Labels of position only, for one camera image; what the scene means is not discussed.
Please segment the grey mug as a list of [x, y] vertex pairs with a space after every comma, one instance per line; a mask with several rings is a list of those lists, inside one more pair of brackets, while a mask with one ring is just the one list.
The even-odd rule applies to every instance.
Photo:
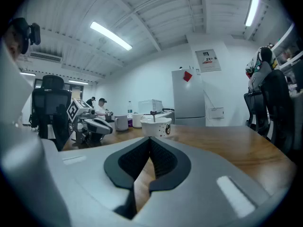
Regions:
[[116, 131], [126, 131], [126, 130], [128, 130], [127, 115], [116, 115], [115, 116], [115, 130]]

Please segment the silver fridge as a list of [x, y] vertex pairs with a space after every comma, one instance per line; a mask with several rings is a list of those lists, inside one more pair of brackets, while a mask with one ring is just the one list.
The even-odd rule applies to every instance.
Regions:
[[[193, 75], [189, 82], [183, 79], [185, 71]], [[205, 127], [205, 97], [201, 77], [195, 70], [176, 70], [171, 75], [175, 124]]]

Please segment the white wall panel box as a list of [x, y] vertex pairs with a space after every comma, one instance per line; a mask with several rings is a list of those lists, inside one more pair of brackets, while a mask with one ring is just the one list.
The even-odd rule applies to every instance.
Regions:
[[213, 49], [195, 51], [201, 72], [221, 70], [220, 63]]

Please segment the black mesh office chair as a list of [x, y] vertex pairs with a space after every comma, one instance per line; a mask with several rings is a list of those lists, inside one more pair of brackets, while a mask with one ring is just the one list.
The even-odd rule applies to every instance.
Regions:
[[264, 136], [268, 133], [269, 122], [267, 117], [266, 103], [261, 91], [244, 94], [244, 100], [249, 111], [249, 119], [246, 125]]
[[32, 92], [32, 116], [38, 126], [38, 135], [55, 143], [61, 151], [70, 137], [67, 108], [71, 93], [64, 89], [64, 80], [55, 75], [45, 75], [40, 88]]

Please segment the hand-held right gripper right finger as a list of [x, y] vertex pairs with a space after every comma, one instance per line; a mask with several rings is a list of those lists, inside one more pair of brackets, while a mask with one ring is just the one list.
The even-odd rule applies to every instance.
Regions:
[[156, 180], [133, 221], [145, 227], [256, 227], [269, 194], [223, 157], [152, 137]]

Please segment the white bear-print cup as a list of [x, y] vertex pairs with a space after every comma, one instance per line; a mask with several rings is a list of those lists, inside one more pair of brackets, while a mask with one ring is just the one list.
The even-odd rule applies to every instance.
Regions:
[[165, 137], [170, 135], [171, 118], [142, 119], [140, 122], [143, 135], [146, 137]]

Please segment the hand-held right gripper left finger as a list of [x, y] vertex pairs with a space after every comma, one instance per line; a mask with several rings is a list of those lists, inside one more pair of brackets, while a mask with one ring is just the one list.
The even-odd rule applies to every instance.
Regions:
[[131, 190], [113, 184], [104, 170], [108, 156], [132, 144], [140, 145], [146, 138], [58, 152], [48, 142], [48, 169], [55, 189], [62, 201], [54, 210], [59, 216], [49, 215], [52, 227], [151, 227], [137, 221]]

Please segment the white green patterned garment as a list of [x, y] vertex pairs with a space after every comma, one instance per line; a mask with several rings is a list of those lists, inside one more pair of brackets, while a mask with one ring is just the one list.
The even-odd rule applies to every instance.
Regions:
[[250, 79], [255, 72], [259, 72], [264, 62], [269, 65], [271, 70], [278, 69], [279, 67], [271, 49], [268, 47], [260, 47], [245, 68], [247, 77]]

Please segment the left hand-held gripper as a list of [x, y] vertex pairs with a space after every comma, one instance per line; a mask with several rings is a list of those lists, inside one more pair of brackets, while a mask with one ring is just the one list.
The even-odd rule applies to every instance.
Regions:
[[71, 100], [67, 115], [75, 132], [73, 141], [84, 143], [98, 143], [102, 134], [111, 134], [112, 126], [103, 119], [97, 118], [95, 110], [81, 99]]

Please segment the white side table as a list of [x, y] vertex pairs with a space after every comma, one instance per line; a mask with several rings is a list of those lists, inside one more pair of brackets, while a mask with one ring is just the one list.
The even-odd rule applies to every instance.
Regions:
[[156, 122], [153, 122], [153, 116], [151, 118], [152, 123], [168, 123], [168, 124], [174, 124], [175, 123], [175, 114], [174, 111], [170, 112], [158, 112], [155, 115]]

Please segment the ceiling air conditioner vent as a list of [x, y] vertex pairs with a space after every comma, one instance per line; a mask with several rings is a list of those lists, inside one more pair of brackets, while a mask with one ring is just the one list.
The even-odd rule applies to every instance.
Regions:
[[56, 62], [56, 63], [62, 62], [62, 57], [54, 56], [54, 55], [46, 54], [46, 53], [41, 53], [41, 52], [30, 52], [29, 57], [35, 58], [35, 59], [40, 59], [40, 60], [45, 60], [45, 61]]

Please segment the cream white mug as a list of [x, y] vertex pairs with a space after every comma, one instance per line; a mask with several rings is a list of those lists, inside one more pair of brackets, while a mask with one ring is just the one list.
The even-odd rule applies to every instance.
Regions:
[[134, 128], [142, 128], [141, 120], [145, 119], [144, 114], [142, 113], [134, 113], [132, 115], [133, 127]]

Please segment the white shelving desk unit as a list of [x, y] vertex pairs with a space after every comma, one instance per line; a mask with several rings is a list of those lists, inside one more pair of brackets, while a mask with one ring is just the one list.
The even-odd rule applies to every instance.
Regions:
[[290, 70], [291, 66], [303, 59], [303, 40], [299, 36], [295, 23], [274, 45], [272, 52], [277, 59], [280, 70]]

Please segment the white boxy appliance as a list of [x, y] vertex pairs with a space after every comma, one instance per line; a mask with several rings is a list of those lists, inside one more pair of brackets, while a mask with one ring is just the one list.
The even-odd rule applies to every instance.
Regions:
[[140, 114], [150, 114], [150, 111], [158, 114], [163, 111], [163, 104], [161, 100], [149, 99], [138, 102], [138, 111]]

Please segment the small white wall box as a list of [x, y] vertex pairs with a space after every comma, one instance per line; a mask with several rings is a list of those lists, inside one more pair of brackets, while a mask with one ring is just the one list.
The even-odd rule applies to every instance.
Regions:
[[221, 119], [224, 118], [224, 108], [209, 108], [210, 119]]

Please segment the grey garment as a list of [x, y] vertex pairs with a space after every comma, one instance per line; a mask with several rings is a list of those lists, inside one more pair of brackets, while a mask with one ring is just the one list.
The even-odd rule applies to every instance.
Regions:
[[252, 74], [249, 81], [249, 88], [256, 91], [258, 87], [262, 84], [263, 80], [268, 74], [272, 72], [270, 65], [265, 61], [261, 64], [261, 68]]

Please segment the black high-back office chair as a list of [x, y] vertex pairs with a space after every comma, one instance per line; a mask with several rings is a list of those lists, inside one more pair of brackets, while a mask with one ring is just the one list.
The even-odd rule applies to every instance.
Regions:
[[260, 89], [273, 123], [271, 143], [287, 154], [294, 143], [294, 109], [282, 71], [269, 73]]

